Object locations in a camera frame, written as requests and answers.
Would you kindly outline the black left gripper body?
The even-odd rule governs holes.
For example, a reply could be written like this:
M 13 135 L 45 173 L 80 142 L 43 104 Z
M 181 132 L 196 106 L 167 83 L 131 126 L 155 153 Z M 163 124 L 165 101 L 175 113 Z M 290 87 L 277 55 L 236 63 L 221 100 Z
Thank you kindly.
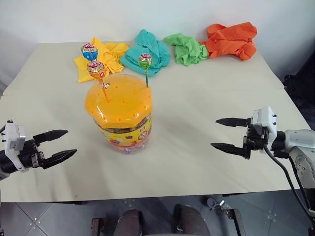
M 38 150 L 35 140 L 31 139 L 24 143 L 18 158 L 25 168 L 41 167 L 44 162 L 43 152 Z

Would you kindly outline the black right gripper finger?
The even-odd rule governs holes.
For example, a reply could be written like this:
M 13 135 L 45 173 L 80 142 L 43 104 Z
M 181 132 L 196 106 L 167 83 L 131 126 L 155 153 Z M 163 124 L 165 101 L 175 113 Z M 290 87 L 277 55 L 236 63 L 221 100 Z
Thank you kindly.
M 251 123 L 251 118 L 221 118 L 216 120 L 216 123 L 229 127 L 247 127 Z
M 251 151 L 243 147 L 236 147 L 226 143 L 211 143 L 211 146 L 225 153 L 238 155 L 245 159 L 250 159 L 251 156 Z

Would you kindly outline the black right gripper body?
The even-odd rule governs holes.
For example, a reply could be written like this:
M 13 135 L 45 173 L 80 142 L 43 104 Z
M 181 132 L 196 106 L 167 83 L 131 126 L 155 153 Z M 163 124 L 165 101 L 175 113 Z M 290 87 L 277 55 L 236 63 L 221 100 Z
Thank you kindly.
M 253 125 L 252 119 L 247 119 L 247 132 L 243 138 L 243 149 L 246 154 L 250 154 L 252 150 L 264 150 L 264 146 L 269 142 L 268 127 L 261 125 Z

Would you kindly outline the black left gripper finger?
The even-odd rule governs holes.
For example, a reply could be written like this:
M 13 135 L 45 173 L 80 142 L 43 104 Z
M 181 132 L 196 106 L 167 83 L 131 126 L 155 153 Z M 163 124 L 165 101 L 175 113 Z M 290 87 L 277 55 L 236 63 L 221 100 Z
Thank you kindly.
M 40 146 L 41 143 L 58 139 L 61 136 L 65 135 L 66 133 L 68 133 L 67 130 L 61 130 L 61 129 L 51 130 L 51 131 L 33 136 L 33 140 L 35 141 L 37 146 Z
M 58 153 L 53 154 L 50 158 L 44 159 L 41 167 L 43 169 L 48 169 L 50 167 L 53 167 L 55 165 L 58 165 L 70 157 L 72 157 L 77 152 L 77 149 L 71 149 L 71 150 L 64 150 Z

